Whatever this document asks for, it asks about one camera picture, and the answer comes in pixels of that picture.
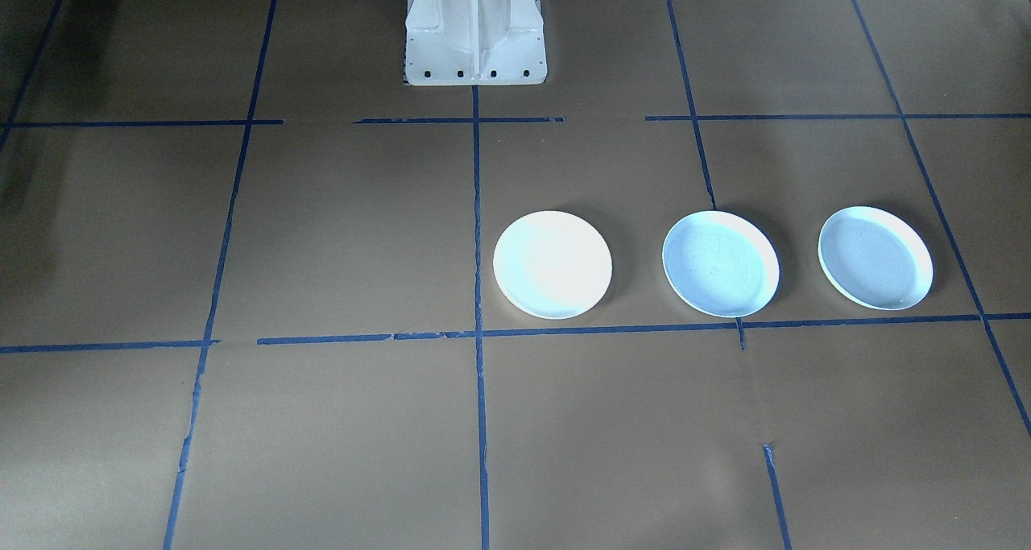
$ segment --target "brown floor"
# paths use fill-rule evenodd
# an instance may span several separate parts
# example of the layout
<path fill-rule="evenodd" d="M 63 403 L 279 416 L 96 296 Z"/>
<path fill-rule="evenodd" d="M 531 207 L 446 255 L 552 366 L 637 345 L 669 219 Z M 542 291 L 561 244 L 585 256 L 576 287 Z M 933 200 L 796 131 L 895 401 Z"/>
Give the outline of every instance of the brown floor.
<path fill-rule="evenodd" d="M 405 0 L 0 0 L 0 547 L 1027 548 L 1028 0 L 542 4 L 473 91 L 401 85 Z M 713 200 L 740 323 L 662 270 Z M 857 204 L 920 304 L 827 282 Z M 547 208 L 613 255 L 568 321 L 491 269 Z"/>

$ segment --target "plate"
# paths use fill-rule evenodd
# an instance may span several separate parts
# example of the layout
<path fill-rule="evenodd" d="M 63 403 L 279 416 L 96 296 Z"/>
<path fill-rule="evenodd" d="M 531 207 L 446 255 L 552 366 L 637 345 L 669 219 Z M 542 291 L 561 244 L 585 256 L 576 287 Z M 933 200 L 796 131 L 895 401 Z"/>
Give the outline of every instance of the plate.
<path fill-rule="evenodd" d="M 581 315 L 612 280 L 612 256 L 598 230 L 564 212 L 512 222 L 494 249 L 494 278 L 520 310 L 542 319 Z"/>
<path fill-rule="evenodd" d="M 901 311 L 931 290 L 927 245 L 884 209 L 856 205 L 834 213 L 820 230 L 817 253 L 834 288 L 866 308 Z"/>
<path fill-rule="evenodd" d="M 770 240 L 726 212 L 697 212 L 674 224 L 662 245 L 662 265 L 686 303 L 714 317 L 755 313 L 773 298 L 780 280 Z"/>

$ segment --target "blue tape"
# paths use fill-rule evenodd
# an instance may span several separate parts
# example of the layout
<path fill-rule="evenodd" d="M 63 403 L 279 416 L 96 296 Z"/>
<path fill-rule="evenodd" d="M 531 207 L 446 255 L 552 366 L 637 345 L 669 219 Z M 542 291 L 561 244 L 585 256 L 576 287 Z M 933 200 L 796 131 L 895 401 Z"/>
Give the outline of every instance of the blue tape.
<path fill-rule="evenodd" d="M 207 367 L 207 353 L 208 346 L 205 345 L 200 350 L 200 358 L 197 359 L 197 375 L 194 377 L 193 398 L 190 402 L 190 427 L 187 430 L 186 439 L 182 440 L 182 450 L 179 452 L 179 465 L 175 473 L 175 486 L 172 488 L 172 504 L 168 511 L 168 523 L 165 525 L 163 550 L 171 550 L 172 538 L 175 536 L 175 522 L 178 519 L 179 503 L 182 499 L 182 484 L 186 480 L 187 464 L 190 461 L 194 428 L 197 425 L 197 411 L 200 408 L 200 380 L 204 377 L 204 369 Z"/>
<path fill-rule="evenodd" d="M 1031 114 L 906 114 L 906 119 L 1031 119 Z"/>
<path fill-rule="evenodd" d="M 474 219 L 476 277 L 473 287 L 473 314 L 476 342 L 476 420 L 479 432 L 479 543 L 480 550 L 491 548 L 491 510 L 487 474 L 487 396 L 484 382 L 484 311 L 483 311 L 483 242 L 480 238 L 479 194 L 479 88 L 472 86 L 472 214 Z"/>
<path fill-rule="evenodd" d="M 780 484 L 776 479 L 776 465 L 773 464 L 773 448 L 763 445 L 763 455 L 766 456 L 766 472 L 770 476 L 770 489 L 773 490 L 773 505 L 776 507 L 776 519 L 780 524 L 780 540 L 784 550 L 791 550 L 791 535 L 788 532 L 788 517 L 784 513 L 784 500 L 780 498 Z"/>
<path fill-rule="evenodd" d="M 268 6 L 268 18 L 265 21 L 265 36 L 262 38 L 261 53 L 258 56 L 258 67 L 255 70 L 254 88 L 251 91 L 251 105 L 247 108 L 247 123 L 243 127 L 243 138 L 240 141 L 240 155 L 236 161 L 236 174 L 233 177 L 233 191 L 229 197 L 229 209 L 226 213 L 226 227 L 222 235 L 222 250 L 219 253 L 219 266 L 214 273 L 214 284 L 211 287 L 211 309 L 204 325 L 204 338 L 210 339 L 214 328 L 214 315 L 219 308 L 219 293 L 222 289 L 222 278 L 226 269 L 226 255 L 229 252 L 229 238 L 233 230 L 233 211 L 236 206 L 236 196 L 240 190 L 240 179 L 243 175 L 243 164 L 247 158 L 247 147 L 251 141 L 251 130 L 254 128 L 255 111 L 258 108 L 258 94 L 261 91 L 261 77 L 265 69 L 265 56 L 268 53 L 268 41 L 272 34 L 272 22 L 275 18 L 275 6 L 277 0 L 270 0 Z M 182 441 L 182 451 L 179 454 L 179 468 L 175 476 L 175 487 L 172 492 L 172 503 L 168 511 L 168 523 L 165 526 L 165 539 L 162 545 L 163 550 L 171 550 L 172 539 L 175 536 L 175 522 L 178 517 L 179 502 L 182 495 L 182 484 L 186 480 L 187 465 L 190 461 L 190 448 L 193 443 L 194 426 L 197 421 L 197 411 L 200 407 L 201 377 L 207 363 L 208 347 L 201 348 L 200 358 L 197 360 L 197 377 L 194 381 L 193 402 L 190 408 L 190 429 L 187 438 Z"/>
<path fill-rule="evenodd" d="M 936 315 L 916 317 L 873 317 L 864 319 L 814 319 L 801 321 L 747 321 L 744 328 L 801 328 L 809 326 L 861 326 L 874 324 L 904 324 L 932 322 L 979 321 L 978 315 Z"/>
<path fill-rule="evenodd" d="M 317 336 L 264 336 L 258 345 L 315 345 L 323 343 L 374 343 L 379 341 L 427 341 L 432 338 L 470 338 L 472 330 L 444 330 L 441 332 L 395 332 L 373 334 L 322 334 Z"/>
<path fill-rule="evenodd" d="M 676 13 L 673 11 L 673 0 L 666 0 L 666 10 L 669 12 L 669 26 L 673 29 L 673 42 L 676 45 L 676 57 L 680 61 L 680 76 L 684 77 L 684 91 L 688 96 L 688 109 L 691 110 L 691 126 L 695 130 L 695 143 L 698 145 L 698 158 L 702 164 L 702 175 L 705 177 L 705 190 L 709 194 L 712 209 L 717 209 L 716 194 L 712 192 L 712 180 L 709 177 L 708 161 L 705 158 L 705 145 L 702 144 L 702 129 L 698 124 L 698 110 L 695 109 L 695 96 L 691 92 L 691 78 L 688 76 L 688 63 L 684 59 L 684 47 L 680 45 L 680 30 L 676 26 Z"/>
<path fill-rule="evenodd" d="M 46 26 L 43 27 L 43 32 L 39 36 L 39 42 L 36 43 L 36 48 L 32 53 L 32 60 L 29 61 L 29 69 L 26 69 L 22 86 L 18 89 L 14 102 L 11 103 L 10 112 L 7 114 L 7 124 L 3 126 L 3 131 L 0 131 L 0 152 L 3 152 L 3 147 L 7 143 L 7 137 L 10 135 L 14 121 L 18 120 L 18 110 L 22 108 L 22 102 L 25 101 L 25 96 L 29 92 L 29 84 L 32 83 L 32 76 L 36 73 L 39 60 L 42 58 L 43 50 L 46 47 L 46 41 L 49 40 L 51 33 L 54 32 L 54 25 L 57 23 L 58 14 L 61 12 L 63 5 L 64 0 L 56 0 L 54 6 L 51 8 L 51 17 L 46 20 Z"/>
<path fill-rule="evenodd" d="M 131 351 L 135 349 L 193 349 L 214 345 L 218 341 L 198 338 L 195 341 L 143 341 L 133 343 L 87 343 L 71 345 L 21 345 L 0 347 L 0 354 L 18 353 L 72 353 L 80 351 Z"/>
<path fill-rule="evenodd" d="M 484 117 L 479 123 L 551 123 L 550 117 Z"/>
<path fill-rule="evenodd" d="M 747 343 L 744 341 L 744 326 L 741 324 L 741 319 L 734 319 L 734 324 L 737 326 L 737 342 L 741 344 L 741 350 L 747 349 Z"/>
<path fill-rule="evenodd" d="M 267 336 L 258 339 L 258 345 L 312 345 L 320 343 L 368 343 L 390 341 L 393 334 L 324 334 L 321 336 Z"/>
<path fill-rule="evenodd" d="M 434 123 L 551 123 L 562 122 L 565 118 L 557 117 L 485 117 L 478 115 L 467 117 L 417 117 L 417 118 L 365 118 L 355 122 L 355 125 L 425 125 Z"/>
<path fill-rule="evenodd" d="M 985 315 L 985 318 L 990 321 L 1017 321 L 1031 319 L 1031 313 L 996 313 Z"/>
<path fill-rule="evenodd" d="M 281 119 L 210 119 L 181 121 L 60 121 L 40 123 L 15 123 L 11 127 L 27 129 L 48 129 L 55 127 L 231 127 L 243 125 L 282 125 Z"/>
<path fill-rule="evenodd" d="M 653 324 L 625 326 L 581 326 L 556 328 L 500 328 L 484 331 L 484 336 L 538 336 L 546 334 L 613 334 L 624 332 L 669 332 L 683 330 L 730 330 L 733 322 Z"/>
<path fill-rule="evenodd" d="M 821 121 L 899 119 L 898 114 L 700 115 L 698 121 Z M 1031 119 L 1031 114 L 906 114 L 906 119 Z M 689 115 L 644 116 L 644 121 L 692 121 Z"/>
<path fill-rule="evenodd" d="M 1009 395 L 1013 397 L 1017 411 L 1021 414 L 1021 421 L 1024 421 L 1024 429 L 1028 432 L 1028 436 L 1031 436 L 1031 418 L 1028 418 L 1028 410 L 1024 407 L 1024 399 L 1021 399 L 1021 393 L 1017 389 L 1013 376 L 1009 374 L 1009 363 L 1006 362 L 1006 357 L 1002 355 L 1002 349 L 999 348 L 999 343 L 995 338 L 995 332 L 992 330 L 991 323 L 985 320 L 984 326 L 985 333 L 988 334 L 988 341 L 992 344 L 992 351 L 995 352 L 995 360 L 998 361 L 999 368 L 1002 370 L 1002 377 L 1006 380 L 1006 386 L 1009 387 Z"/>
<path fill-rule="evenodd" d="M 472 123 L 472 120 L 467 117 L 368 118 L 356 121 L 355 125 L 412 125 L 431 123 Z"/>

